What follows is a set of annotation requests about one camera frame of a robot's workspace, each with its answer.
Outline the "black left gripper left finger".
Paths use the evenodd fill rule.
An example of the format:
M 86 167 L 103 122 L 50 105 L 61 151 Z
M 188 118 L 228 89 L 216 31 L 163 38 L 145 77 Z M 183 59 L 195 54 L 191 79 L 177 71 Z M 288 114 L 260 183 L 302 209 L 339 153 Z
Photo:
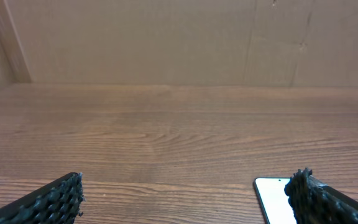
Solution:
M 68 173 L 0 208 L 0 224 L 74 224 L 83 215 L 83 174 Z

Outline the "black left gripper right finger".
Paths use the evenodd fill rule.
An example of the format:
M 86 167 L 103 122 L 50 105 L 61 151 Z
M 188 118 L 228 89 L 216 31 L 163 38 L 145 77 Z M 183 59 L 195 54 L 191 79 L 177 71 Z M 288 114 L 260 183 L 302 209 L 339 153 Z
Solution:
M 358 224 L 358 201 L 298 170 L 284 188 L 297 224 Z

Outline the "Samsung Galaxy smartphone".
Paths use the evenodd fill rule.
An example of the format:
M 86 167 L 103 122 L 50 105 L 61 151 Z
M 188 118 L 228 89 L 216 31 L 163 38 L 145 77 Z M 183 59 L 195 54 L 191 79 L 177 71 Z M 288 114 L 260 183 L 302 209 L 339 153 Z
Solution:
M 289 197 L 285 194 L 289 181 L 283 177 L 257 177 L 254 180 L 256 196 L 267 224 L 297 224 L 288 203 Z

